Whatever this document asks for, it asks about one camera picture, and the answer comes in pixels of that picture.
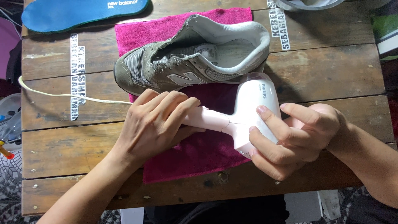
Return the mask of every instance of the pink hair dryer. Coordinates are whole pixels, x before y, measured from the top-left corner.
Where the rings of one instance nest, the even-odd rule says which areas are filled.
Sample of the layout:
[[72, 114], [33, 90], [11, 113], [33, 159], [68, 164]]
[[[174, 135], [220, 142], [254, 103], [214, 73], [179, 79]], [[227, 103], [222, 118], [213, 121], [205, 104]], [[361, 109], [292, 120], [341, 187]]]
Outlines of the pink hair dryer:
[[254, 146], [249, 141], [249, 128], [256, 126], [260, 132], [277, 143], [278, 140], [256, 112], [259, 105], [268, 107], [281, 118], [278, 97], [271, 79], [260, 72], [243, 75], [236, 93], [235, 111], [232, 115], [219, 113], [202, 106], [193, 109], [183, 124], [224, 132], [234, 139], [234, 148], [250, 159]]

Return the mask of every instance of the gray suede sneaker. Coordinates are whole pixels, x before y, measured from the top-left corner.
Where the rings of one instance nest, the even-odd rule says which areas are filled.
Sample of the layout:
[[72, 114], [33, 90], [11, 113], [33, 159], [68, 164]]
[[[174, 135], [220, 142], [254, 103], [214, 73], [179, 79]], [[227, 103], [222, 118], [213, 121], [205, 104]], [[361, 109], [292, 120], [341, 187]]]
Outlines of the gray suede sneaker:
[[262, 71], [269, 33], [257, 22], [224, 25], [191, 15], [171, 39], [124, 54], [113, 70], [116, 83], [139, 96], [205, 83], [238, 84], [240, 76]]

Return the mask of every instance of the magenta towel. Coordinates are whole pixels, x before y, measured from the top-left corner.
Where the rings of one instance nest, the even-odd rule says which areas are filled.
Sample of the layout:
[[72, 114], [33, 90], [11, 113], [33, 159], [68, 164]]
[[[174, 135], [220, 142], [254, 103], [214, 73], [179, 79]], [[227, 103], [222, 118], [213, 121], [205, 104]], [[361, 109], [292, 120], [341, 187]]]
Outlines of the magenta towel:
[[[158, 20], [119, 24], [115, 26], [119, 55], [155, 41], [173, 37], [192, 14], [206, 16], [218, 23], [236, 24], [252, 21], [250, 8], [215, 9], [168, 16]], [[181, 92], [194, 96], [202, 106], [226, 114], [234, 111], [238, 85], [212, 83], [185, 87]], [[130, 95], [130, 101], [136, 100]], [[207, 130], [195, 133], [174, 148], [148, 160], [144, 164], [143, 183], [169, 181], [225, 170], [250, 161], [234, 150], [232, 137]]]

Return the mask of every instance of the hair dryer handle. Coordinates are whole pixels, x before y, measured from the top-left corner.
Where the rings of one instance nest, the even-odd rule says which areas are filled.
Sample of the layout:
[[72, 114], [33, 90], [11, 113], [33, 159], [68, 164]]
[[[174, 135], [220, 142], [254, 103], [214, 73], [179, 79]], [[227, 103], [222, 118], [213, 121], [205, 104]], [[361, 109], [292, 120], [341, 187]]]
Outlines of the hair dryer handle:
[[223, 113], [197, 106], [190, 110], [182, 124], [220, 132], [229, 125], [229, 118]]

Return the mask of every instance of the mosaic floor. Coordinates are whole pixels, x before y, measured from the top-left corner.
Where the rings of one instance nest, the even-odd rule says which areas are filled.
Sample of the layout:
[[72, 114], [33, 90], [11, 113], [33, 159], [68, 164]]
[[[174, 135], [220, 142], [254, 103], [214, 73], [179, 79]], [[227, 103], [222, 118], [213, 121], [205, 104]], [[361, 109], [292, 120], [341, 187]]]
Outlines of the mosaic floor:
[[[21, 216], [21, 152], [14, 152], [15, 158], [8, 160], [1, 157], [0, 160], [0, 224], [35, 224], [40, 216]], [[341, 203], [341, 217], [336, 220], [321, 218], [314, 222], [300, 224], [345, 224], [349, 208], [354, 197], [369, 195], [365, 187], [346, 188], [339, 191]], [[120, 224], [119, 210], [104, 211], [101, 215], [101, 224]]]

